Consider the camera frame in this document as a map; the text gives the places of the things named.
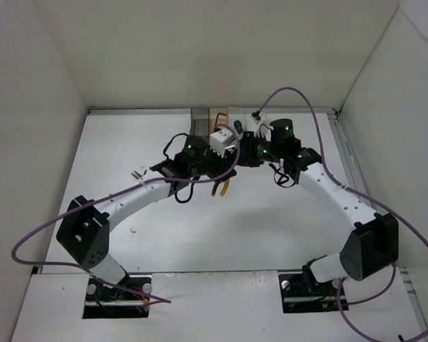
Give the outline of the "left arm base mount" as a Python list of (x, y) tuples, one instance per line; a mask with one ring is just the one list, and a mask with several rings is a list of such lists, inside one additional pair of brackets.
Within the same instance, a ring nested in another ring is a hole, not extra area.
[(95, 278), (88, 280), (83, 319), (148, 318), (150, 309), (142, 302), (147, 296), (108, 287)]

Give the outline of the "yellow handled needle-nose pliers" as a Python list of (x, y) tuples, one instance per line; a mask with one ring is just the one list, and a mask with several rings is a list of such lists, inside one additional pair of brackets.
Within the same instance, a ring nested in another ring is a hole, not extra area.
[(134, 177), (136, 180), (141, 179), (144, 175), (146, 175), (147, 170), (144, 170), (142, 173), (138, 172), (138, 171), (132, 171), (131, 175), (132, 177)]

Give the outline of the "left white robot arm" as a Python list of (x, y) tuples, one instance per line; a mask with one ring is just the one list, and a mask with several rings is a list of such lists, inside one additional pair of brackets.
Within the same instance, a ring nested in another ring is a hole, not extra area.
[(56, 233), (58, 243), (84, 271), (103, 279), (106, 294), (122, 298), (128, 291), (129, 275), (109, 252), (110, 233), (137, 211), (176, 195), (202, 176), (221, 181), (235, 175), (237, 148), (237, 135), (227, 129), (208, 139), (187, 136), (179, 153), (152, 166), (130, 192), (103, 203), (83, 196), (73, 199)]

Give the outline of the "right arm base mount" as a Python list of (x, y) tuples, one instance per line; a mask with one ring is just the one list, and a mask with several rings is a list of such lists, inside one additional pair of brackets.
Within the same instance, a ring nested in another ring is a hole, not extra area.
[(279, 273), (278, 282), (284, 314), (314, 314), (339, 311), (337, 288), (332, 281), (310, 285), (301, 271)]

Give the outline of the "green handled stubby screwdriver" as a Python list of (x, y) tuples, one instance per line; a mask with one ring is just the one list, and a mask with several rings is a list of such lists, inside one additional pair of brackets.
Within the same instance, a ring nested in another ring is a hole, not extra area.
[(237, 132), (238, 135), (242, 135), (244, 132), (243, 124), (240, 120), (235, 120), (233, 122), (233, 126)]

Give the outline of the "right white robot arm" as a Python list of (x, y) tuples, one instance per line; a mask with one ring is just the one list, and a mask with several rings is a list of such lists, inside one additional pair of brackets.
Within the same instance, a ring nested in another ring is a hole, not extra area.
[(322, 164), (321, 155), (303, 147), (293, 133), (290, 119), (259, 124), (256, 133), (245, 131), (240, 139), (238, 164), (257, 167), (264, 162), (313, 195), (332, 215), (342, 233), (343, 248), (309, 261), (301, 284), (316, 294), (328, 281), (348, 277), (361, 281), (396, 262), (399, 224), (392, 214), (381, 215), (345, 188), (337, 185)]

